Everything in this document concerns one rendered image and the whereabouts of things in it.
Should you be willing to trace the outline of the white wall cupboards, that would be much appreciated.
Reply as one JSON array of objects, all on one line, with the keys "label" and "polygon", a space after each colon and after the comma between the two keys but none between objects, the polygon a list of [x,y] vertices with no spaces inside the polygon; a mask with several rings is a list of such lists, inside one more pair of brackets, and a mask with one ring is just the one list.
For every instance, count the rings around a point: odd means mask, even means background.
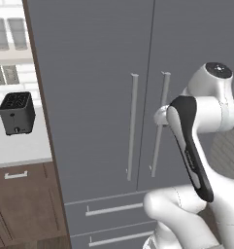
[{"label": "white wall cupboards", "polygon": [[18,84],[18,74],[33,72],[22,0],[0,0],[0,86]]}]

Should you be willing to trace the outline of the brown wooden fridge side panel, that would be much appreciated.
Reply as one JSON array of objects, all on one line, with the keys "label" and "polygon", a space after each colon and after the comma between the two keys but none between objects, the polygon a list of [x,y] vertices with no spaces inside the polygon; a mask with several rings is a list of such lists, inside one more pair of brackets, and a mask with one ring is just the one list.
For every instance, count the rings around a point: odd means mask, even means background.
[{"label": "brown wooden fridge side panel", "polygon": [[41,70],[40,70],[40,66],[39,66],[39,61],[38,61],[38,56],[37,56],[37,49],[36,49],[35,40],[34,40],[34,33],[33,33],[33,30],[32,30],[32,23],[31,23],[29,8],[28,8],[28,1],[27,0],[21,0],[21,1],[22,1],[22,4],[23,4],[23,11],[24,11],[25,19],[26,19],[26,26],[27,26],[27,29],[28,29],[30,47],[31,47],[31,52],[32,52],[33,61],[34,61],[34,65],[35,65],[35,71],[36,71],[36,75],[37,75],[36,77],[37,77],[39,91],[40,91],[41,100],[42,100],[43,112],[44,112],[44,117],[45,117],[48,137],[49,137],[49,143],[50,143],[51,157],[52,157],[53,167],[54,167],[54,171],[55,171],[56,184],[57,184],[57,189],[58,189],[58,193],[59,193],[59,197],[60,197],[62,214],[63,214],[63,217],[64,217],[66,236],[67,236],[67,239],[68,239],[68,245],[69,245],[68,248],[72,249],[70,233],[69,233],[68,223],[67,223],[67,219],[66,219],[67,217],[66,217],[66,213],[65,213],[63,196],[62,196],[62,189],[61,189],[60,179],[59,179],[59,174],[58,174],[56,156],[55,156],[55,151],[54,151],[54,147],[53,147],[53,139],[52,139],[51,129],[50,129],[48,106],[47,106],[47,101],[46,101],[45,92],[44,92],[44,88],[43,88]]}]

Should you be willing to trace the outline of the grey fridge door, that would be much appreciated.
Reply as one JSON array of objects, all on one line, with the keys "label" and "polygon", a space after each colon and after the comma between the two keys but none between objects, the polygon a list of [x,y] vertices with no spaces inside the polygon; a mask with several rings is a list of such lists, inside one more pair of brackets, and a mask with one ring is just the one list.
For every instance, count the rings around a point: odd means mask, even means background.
[{"label": "grey fridge door", "polygon": [[[27,0],[67,202],[135,191],[153,0]],[[132,77],[139,75],[131,181]]]},{"label": "grey fridge door", "polygon": [[168,127],[162,129],[156,171],[151,171],[164,72],[171,74],[168,101],[176,98],[206,62],[234,70],[234,0],[155,0],[138,189],[184,185],[184,162]]}]

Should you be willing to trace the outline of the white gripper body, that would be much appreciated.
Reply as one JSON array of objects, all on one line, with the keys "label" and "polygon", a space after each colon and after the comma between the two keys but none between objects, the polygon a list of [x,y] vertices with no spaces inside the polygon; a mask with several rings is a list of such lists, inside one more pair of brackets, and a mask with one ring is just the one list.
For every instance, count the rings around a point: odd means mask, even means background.
[{"label": "white gripper body", "polygon": [[154,114],[153,119],[156,125],[168,125],[166,118],[168,105],[161,106]]}]

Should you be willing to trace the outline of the grey fridge drawer front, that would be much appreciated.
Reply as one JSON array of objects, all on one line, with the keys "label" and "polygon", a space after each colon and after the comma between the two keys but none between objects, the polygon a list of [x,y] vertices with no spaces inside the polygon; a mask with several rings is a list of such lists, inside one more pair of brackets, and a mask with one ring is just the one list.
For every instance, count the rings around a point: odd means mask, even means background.
[{"label": "grey fridge drawer front", "polygon": [[146,192],[135,192],[131,194],[99,197],[90,200],[67,202],[64,204],[67,217],[68,229],[71,235],[80,235],[95,231],[103,231],[123,226],[150,222],[142,208],[130,209],[114,213],[101,214],[96,216],[85,216],[87,207],[90,211],[115,206],[122,206],[144,201]]},{"label": "grey fridge drawer front", "polygon": [[156,222],[144,222],[140,224],[123,226],[103,231],[73,235],[70,237],[72,249],[142,249],[145,241],[150,236],[140,237],[121,242],[115,242],[100,246],[94,246],[94,247],[88,247],[88,243],[90,242],[90,238],[91,241],[94,242],[114,237],[135,234],[139,232],[154,231],[155,227],[156,227]]}]

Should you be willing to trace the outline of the brown wooden cupboard door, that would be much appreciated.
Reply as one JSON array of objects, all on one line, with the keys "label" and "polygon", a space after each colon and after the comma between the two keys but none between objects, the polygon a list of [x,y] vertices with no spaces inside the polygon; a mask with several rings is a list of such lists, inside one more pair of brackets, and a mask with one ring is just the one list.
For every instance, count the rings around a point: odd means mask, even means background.
[{"label": "brown wooden cupboard door", "polygon": [[57,189],[0,189],[0,232],[6,245],[64,235],[66,228]]}]

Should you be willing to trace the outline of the brown wooden drawer front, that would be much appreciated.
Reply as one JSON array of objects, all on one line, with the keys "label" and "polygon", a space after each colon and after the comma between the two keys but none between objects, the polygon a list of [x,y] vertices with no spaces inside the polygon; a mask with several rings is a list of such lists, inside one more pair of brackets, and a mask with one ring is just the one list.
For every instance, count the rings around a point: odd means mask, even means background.
[{"label": "brown wooden drawer front", "polygon": [[[5,180],[5,173],[18,174],[28,171],[23,178]],[[18,195],[31,189],[46,187],[48,182],[55,181],[52,162],[30,163],[0,168],[0,195]]]}]

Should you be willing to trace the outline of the black toaster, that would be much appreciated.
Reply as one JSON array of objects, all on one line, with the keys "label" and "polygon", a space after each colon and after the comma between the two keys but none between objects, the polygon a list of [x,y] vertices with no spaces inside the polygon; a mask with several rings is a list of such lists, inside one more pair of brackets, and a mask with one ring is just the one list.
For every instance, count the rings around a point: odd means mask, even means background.
[{"label": "black toaster", "polygon": [[36,117],[31,93],[7,93],[0,105],[0,117],[7,135],[31,133]]}]

